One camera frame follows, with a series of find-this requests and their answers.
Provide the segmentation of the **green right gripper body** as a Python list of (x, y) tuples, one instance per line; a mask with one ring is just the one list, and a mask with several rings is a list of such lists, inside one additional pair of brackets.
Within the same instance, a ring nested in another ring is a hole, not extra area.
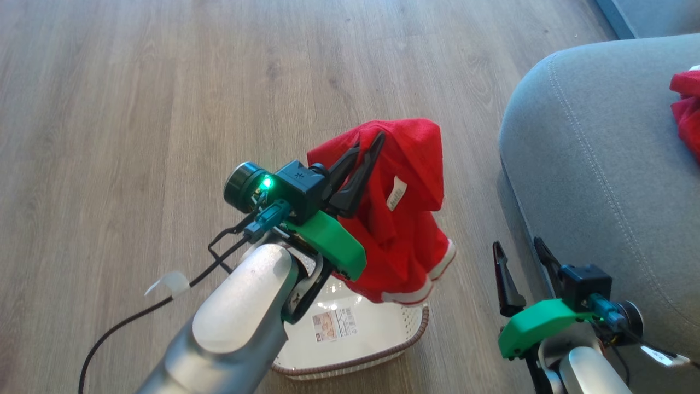
[(575, 322), (592, 320), (590, 310), (576, 312), (562, 299), (546, 299), (511, 317), (498, 337), (501, 357), (514, 360), (535, 344), (555, 336)]

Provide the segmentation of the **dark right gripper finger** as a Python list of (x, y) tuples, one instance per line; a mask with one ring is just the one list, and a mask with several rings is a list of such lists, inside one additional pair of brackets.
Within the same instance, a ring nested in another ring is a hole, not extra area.
[(503, 317), (513, 317), (527, 306), (525, 297), (517, 291), (508, 269), (508, 258), (499, 241), (492, 244), (493, 266), (497, 280), (499, 312)]
[(540, 237), (533, 239), (533, 246), (538, 256), (540, 263), (544, 266), (552, 286), (553, 296), (559, 298), (562, 294), (562, 280), (558, 277), (558, 272), (562, 265), (558, 259), (553, 256), (553, 253), (547, 247), (544, 240)]

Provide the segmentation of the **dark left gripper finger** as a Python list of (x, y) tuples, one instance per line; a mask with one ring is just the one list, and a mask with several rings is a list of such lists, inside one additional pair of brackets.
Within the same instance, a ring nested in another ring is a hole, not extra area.
[(357, 158), (359, 157), (360, 143), (355, 143), (352, 148), (348, 149), (330, 168), (328, 179), (327, 194), (334, 194), (345, 184), (348, 176), (352, 174)]
[(385, 139), (385, 133), (380, 131), (367, 152), (363, 154), (360, 149), (357, 164), (345, 184), (336, 193), (328, 194), (328, 214), (330, 216), (352, 218), (355, 215), (382, 152)]

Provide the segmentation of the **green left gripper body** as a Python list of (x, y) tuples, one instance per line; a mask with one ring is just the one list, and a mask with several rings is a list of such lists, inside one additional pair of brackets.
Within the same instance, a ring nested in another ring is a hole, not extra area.
[(350, 282), (357, 282), (366, 267), (364, 247), (336, 219), (318, 211), (303, 224), (285, 220), (289, 230), (300, 235), (313, 249)]

